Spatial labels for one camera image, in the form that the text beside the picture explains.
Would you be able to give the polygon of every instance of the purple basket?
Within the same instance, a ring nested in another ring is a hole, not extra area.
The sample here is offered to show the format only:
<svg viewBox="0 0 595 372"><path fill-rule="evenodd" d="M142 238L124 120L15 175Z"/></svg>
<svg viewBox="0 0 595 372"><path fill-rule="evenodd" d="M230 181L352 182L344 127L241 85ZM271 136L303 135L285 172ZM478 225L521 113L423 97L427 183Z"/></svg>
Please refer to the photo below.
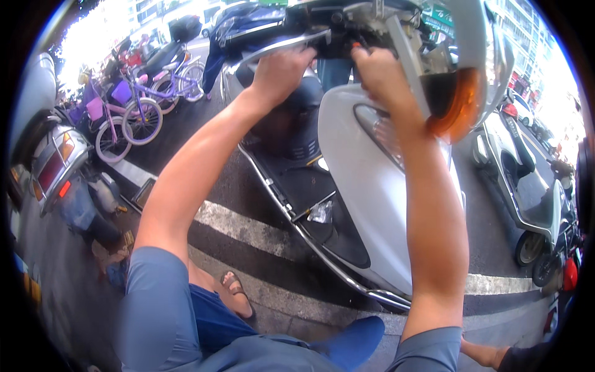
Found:
<svg viewBox="0 0 595 372"><path fill-rule="evenodd" d="M119 103L125 105L130 97L132 97L132 92L130 91L128 83L124 81L120 82L120 84L118 84L118 86L115 87L114 91L112 92L112 97Z"/></svg>

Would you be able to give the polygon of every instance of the blue t-shirt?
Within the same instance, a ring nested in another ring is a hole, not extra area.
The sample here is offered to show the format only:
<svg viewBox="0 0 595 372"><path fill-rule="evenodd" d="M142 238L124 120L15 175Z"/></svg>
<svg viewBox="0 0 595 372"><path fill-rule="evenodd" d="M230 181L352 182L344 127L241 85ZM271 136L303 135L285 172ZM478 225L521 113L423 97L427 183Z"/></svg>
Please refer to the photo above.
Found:
<svg viewBox="0 0 595 372"><path fill-rule="evenodd" d="M446 327L406 339L387 371L456 371L461 332ZM135 249L131 256L119 334L116 351L123 371L341 370L307 343L285 335L240 337L205 355L188 270L175 255L154 247Z"/></svg>

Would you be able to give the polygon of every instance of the red reflector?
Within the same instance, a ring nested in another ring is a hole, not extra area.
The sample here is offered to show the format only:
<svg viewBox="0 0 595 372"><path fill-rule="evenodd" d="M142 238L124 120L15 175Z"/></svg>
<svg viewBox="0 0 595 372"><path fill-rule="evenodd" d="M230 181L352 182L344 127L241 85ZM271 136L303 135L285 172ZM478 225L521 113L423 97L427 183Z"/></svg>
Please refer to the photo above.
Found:
<svg viewBox="0 0 595 372"><path fill-rule="evenodd" d="M41 186L44 192L48 191L50 185L54 182L54 178L56 178L62 168L64 168L62 158L60 158L58 151L55 151L37 178L39 186Z"/></svg>
<svg viewBox="0 0 595 372"><path fill-rule="evenodd" d="M64 195L66 195L66 191L68 191L68 189L70 188L70 181L66 181L66 183L64 184L64 186L62 186L62 189L60 190L60 198L63 198Z"/></svg>

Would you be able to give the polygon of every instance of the hand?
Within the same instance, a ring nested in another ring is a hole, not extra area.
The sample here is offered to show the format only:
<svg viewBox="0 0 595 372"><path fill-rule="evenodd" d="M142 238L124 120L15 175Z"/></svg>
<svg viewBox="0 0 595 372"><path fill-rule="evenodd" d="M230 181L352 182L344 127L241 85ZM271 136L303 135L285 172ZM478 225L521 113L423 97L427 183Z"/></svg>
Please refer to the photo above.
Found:
<svg viewBox="0 0 595 372"><path fill-rule="evenodd" d="M271 111L296 90L314 56L316 50L308 48L301 52L294 49L280 51L260 59L249 89L263 109Z"/></svg>
<svg viewBox="0 0 595 372"><path fill-rule="evenodd" d="M371 54L363 48L351 50L351 57L362 78L362 88L370 93L370 98L383 104L391 116L416 114L421 117L401 63L388 49L370 48L370 51Z"/></svg>

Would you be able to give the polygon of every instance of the man's right hand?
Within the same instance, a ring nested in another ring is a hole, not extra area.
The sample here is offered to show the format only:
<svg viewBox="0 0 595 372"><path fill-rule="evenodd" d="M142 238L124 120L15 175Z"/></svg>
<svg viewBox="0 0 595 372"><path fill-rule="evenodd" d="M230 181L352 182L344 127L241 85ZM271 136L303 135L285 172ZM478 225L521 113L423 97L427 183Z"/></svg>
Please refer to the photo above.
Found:
<svg viewBox="0 0 595 372"><path fill-rule="evenodd" d="M397 129L422 128L425 120L401 63L388 49L370 48L370 52L364 48L351 50L351 57L362 79L362 87L370 93L370 98L390 111Z"/></svg>

